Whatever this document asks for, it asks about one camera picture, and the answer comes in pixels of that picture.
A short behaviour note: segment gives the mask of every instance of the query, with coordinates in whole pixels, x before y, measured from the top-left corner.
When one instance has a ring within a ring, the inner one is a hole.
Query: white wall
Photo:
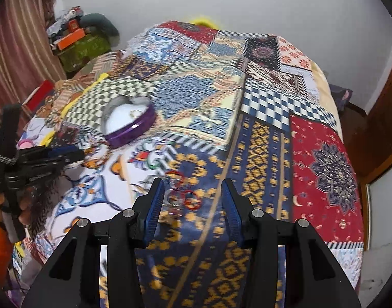
[[[63,0],[102,13],[119,29],[118,48],[144,28],[205,15],[221,28],[287,38],[327,72],[330,83],[351,88],[366,108],[388,64],[392,19],[380,0]]]
[[[56,0],[53,5],[53,12],[55,13],[55,18],[59,18],[65,12],[65,6],[63,0]]]
[[[371,249],[392,242],[392,167],[369,187]]]

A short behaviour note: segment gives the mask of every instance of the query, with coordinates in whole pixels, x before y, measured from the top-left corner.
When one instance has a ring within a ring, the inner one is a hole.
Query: yellow fabric
[[[51,131],[48,134],[46,134],[46,136],[43,138],[39,146],[48,146],[51,143],[54,135],[55,135],[55,131]]]
[[[22,242],[16,242],[15,248],[22,257],[25,257],[25,251],[22,249]]]
[[[207,28],[211,28],[214,30],[219,30],[219,27],[217,24],[214,24],[211,20],[208,20],[207,18],[203,18],[203,17],[195,18],[194,20],[191,20],[189,23],[205,26]]]
[[[109,74],[106,73],[102,73],[99,76],[99,79],[97,79],[97,81],[93,82],[90,86],[88,86],[85,90],[83,90],[83,94],[85,94],[86,92],[88,92],[90,89],[92,89],[94,86],[96,86],[99,82],[103,81],[104,79],[106,79],[109,76]],[[80,96],[78,98],[75,98],[74,100],[72,100],[68,105],[66,105],[63,110],[62,113],[60,114],[60,117],[63,119],[66,116],[66,113],[68,113],[68,111],[70,110],[70,108],[79,100]]]
[[[319,104],[334,115],[337,124],[337,134],[342,141],[343,133],[341,131],[340,118],[338,117],[338,111],[336,104],[334,103],[334,99],[331,96],[329,83],[327,82],[327,79],[320,67],[314,61],[311,62],[311,71],[313,73],[317,89],[319,90]]]

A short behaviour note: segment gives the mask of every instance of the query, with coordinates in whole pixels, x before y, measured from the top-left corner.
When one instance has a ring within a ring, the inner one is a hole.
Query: orange box
[[[70,20],[68,22],[68,29],[70,32],[75,32],[77,29],[79,29],[79,24],[76,20]]]
[[[79,28],[75,32],[60,39],[58,42],[56,42],[56,44],[58,45],[58,49],[62,51],[63,49],[65,49],[69,45],[72,45],[74,42],[83,38],[84,36],[86,36],[86,34],[84,33],[84,30],[82,28]]]

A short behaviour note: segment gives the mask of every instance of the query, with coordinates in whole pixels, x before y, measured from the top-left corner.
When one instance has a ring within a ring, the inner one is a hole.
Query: metal screw
[[[87,224],[88,224],[88,220],[87,220],[87,219],[80,219],[80,220],[77,222],[78,227],[84,227],[84,226],[86,226]]]
[[[299,224],[299,226],[306,228],[308,227],[308,221],[306,219],[299,219],[299,221],[297,221],[297,223]]]
[[[261,218],[264,215],[264,212],[261,209],[254,209],[251,211],[251,214],[256,218]]]
[[[130,218],[131,216],[135,215],[135,211],[132,209],[126,209],[122,214],[125,218]]]

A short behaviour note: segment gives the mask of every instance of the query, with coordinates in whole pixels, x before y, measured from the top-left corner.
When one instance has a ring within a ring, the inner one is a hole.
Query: red ring
[[[175,184],[175,188],[179,188],[180,186],[182,186],[184,179],[185,179],[183,173],[181,173],[180,171],[177,171],[177,170],[170,170],[167,173],[165,173],[165,176],[167,176],[168,174],[174,174],[174,175],[180,176],[179,186],[176,186],[176,184]]]
[[[168,200],[169,204],[172,204],[172,202],[170,201],[170,197],[172,196],[172,192],[178,192],[178,195],[175,196],[175,197],[177,197],[178,200],[183,199],[183,195],[182,195],[182,193],[181,193],[181,191],[180,191],[179,189],[175,189],[175,190],[172,189],[172,190],[169,192],[169,194],[167,195],[167,200]]]
[[[193,199],[197,199],[198,203],[196,205],[192,204],[190,198],[186,198],[186,193],[191,193],[193,195]],[[184,205],[186,206],[187,209],[191,211],[197,211],[202,206],[202,199],[199,196],[197,196],[193,191],[191,190],[183,191],[182,196],[184,198]]]

